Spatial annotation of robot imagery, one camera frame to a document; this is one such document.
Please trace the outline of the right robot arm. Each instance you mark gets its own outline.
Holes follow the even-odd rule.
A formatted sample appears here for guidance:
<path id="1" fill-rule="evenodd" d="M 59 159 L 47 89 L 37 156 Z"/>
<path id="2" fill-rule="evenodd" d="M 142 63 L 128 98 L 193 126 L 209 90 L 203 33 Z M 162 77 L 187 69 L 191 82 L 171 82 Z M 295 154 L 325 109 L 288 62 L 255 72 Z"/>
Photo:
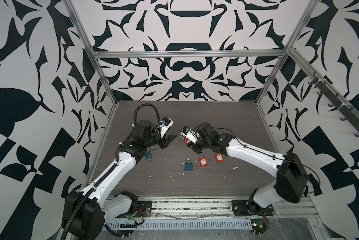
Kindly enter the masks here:
<path id="1" fill-rule="evenodd" d="M 245 143 L 228 129 L 218 133 L 206 122 L 194 130 L 184 127 L 180 134 L 186 139 L 186 145 L 197 154 L 210 149 L 217 155 L 243 160 L 275 178 L 267 186 L 253 191 L 244 203 L 241 214 L 261 215 L 265 209 L 280 201 L 299 203 L 308 182 L 308 174 L 296 154 L 266 151 Z"/>

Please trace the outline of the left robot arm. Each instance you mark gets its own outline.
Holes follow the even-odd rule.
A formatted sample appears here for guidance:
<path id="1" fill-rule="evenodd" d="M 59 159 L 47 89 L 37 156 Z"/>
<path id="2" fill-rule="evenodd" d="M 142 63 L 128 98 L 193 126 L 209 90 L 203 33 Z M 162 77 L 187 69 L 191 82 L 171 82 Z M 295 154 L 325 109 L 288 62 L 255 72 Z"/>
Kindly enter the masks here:
<path id="1" fill-rule="evenodd" d="M 136 196 L 124 192 L 112 201 L 107 198 L 121 179 L 144 157 L 147 150 L 155 145 L 165 149 L 176 138 L 167 135 L 174 124 L 171 118 L 163 118 L 157 126 L 151 121 L 140 120 L 133 124 L 133 130 L 119 144 L 116 157 L 111 164 L 80 192 L 72 191 L 65 198 L 61 239 L 68 233 L 81 240 L 94 240 L 111 219 L 133 210 Z"/>

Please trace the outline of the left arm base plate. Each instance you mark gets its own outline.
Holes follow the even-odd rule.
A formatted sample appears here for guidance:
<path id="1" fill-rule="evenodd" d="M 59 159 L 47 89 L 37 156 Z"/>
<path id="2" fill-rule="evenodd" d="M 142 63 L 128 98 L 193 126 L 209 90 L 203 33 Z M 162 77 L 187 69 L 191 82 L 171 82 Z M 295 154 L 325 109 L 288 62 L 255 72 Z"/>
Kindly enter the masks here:
<path id="1" fill-rule="evenodd" d="M 141 214 L 143 217 L 151 213 L 152 201 L 132 201 L 131 206 L 126 212 L 121 213 L 114 218 L 124 218 L 127 215 L 138 216 Z"/>

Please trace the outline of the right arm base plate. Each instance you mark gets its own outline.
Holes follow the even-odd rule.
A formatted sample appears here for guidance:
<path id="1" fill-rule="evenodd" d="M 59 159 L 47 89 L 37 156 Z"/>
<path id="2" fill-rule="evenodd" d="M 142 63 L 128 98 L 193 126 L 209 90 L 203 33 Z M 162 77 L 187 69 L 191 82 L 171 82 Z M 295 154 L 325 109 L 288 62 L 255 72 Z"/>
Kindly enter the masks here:
<path id="1" fill-rule="evenodd" d="M 231 210 L 236 217 L 242 216 L 273 216 L 272 205 L 262 208 L 254 201 L 249 200 L 232 200 Z"/>

